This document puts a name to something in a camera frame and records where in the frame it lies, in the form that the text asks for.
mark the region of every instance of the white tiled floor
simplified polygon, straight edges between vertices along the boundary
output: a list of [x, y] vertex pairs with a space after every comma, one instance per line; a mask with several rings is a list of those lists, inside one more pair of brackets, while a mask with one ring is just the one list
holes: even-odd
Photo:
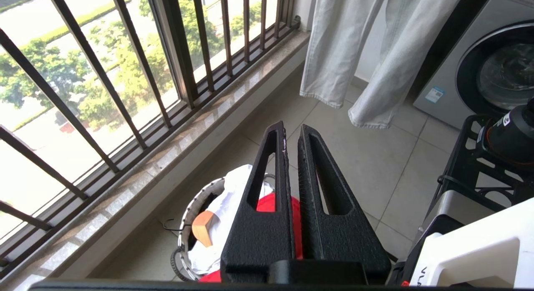
[[[296, 142], [305, 123], [322, 135], [343, 172], [356, 199], [382, 245], [397, 257], [404, 257], [436, 190], [436, 179], [446, 165], [458, 131], [412, 106], [413, 98], [399, 109], [390, 129], [354, 127], [347, 110], [361, 91], [351, 88], [345, 106], [332, 109], [315, 99], [299, 97], [301, 76], [282, 85], [259, 110], [243, 122], [202, 166], [187, 187], [150, 222], [146, 232], [123, 250], [101, 277], [172, 280], [169, 264], [177, 238], [164, 230], [167, 219], [181, 219], [185, 205], [210, 181], [242, 164], [252, 164], [263, 131], [284, 121], [290, 159], [290, 186], [298, 196]], [[274, 161], [267, 165], [273, 172]]]

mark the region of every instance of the clothes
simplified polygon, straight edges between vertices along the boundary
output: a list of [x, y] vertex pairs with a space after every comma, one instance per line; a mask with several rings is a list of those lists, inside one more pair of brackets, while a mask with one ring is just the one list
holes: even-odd
[[[293, 213], [293, 234], [295, 235], [295, 254], [297, 259], [302, 259], [302, 224], [300, 215], [300, 202], [291, 197], [291, 208]], [[274, 212], [275, 211], [275, 194], [271, 193], [258, 201], [256, 211]], [[217, 270], [200, 279], [203, 283], [220, 283], [221, 271]]]
[[[211, 273], [221, 267], [221, 253], [227, 242], [230, 228], [232, 228], [250, 171], [252, 171], [252, 165], [243, 165], [230, 171], [224, 178], [224, 191], [206, 209], [216, 215], [209, 228], [212, 246], [205, 247], [197, 242], [187, 253], [191, 261], [191, 269], [196, 274]], [[272, 192], [272, 186], [264, 181], [259, 197], [262, 198]]]
[[[381, 61], [349, 110], [357, 127], [389, 128], [459, 0], [388, 0]], [[317, 0], [300, 95], [341, 108], [383, 0]]]

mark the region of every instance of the red cloth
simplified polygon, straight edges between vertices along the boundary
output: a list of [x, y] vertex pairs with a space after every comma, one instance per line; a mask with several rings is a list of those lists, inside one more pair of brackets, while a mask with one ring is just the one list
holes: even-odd
[[[302, 259], [302, 224], [300, 218], [300, 203], [296, 198], [291, 197], [291, 208], [293, 210], [293, 233], [295, 235], [295, 253], [298, 259]], [[275, 211], [275, 194], [274, 192], [258, 200], [256, 211], [274, 212]], [[221, 270], [217, 270], [203, 276], [200, 279], [203, 283], [220, 283]]]

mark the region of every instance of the wall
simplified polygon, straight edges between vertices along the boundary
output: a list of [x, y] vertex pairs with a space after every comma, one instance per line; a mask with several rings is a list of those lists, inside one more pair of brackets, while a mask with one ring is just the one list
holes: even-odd
[[385, 33], [385, 6], [388, 0], [384, 0], [374, 24], [369, 32], [369, 37], [364, 45], [362, 56], [356, 68], [354, 76], [368, 82], [374, 69], [380, 61], [380, 48]]

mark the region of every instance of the wooden block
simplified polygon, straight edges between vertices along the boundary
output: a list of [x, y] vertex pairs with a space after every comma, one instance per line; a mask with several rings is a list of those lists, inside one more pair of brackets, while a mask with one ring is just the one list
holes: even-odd
[[206, 247], [212, 246], [212, 240], [209, 237], [209, 229], [215, 217], [216, 215], [212, 212], [204, 211], [197, 215], [191, 225], [191, 230], [193, 231], [195, 238]]

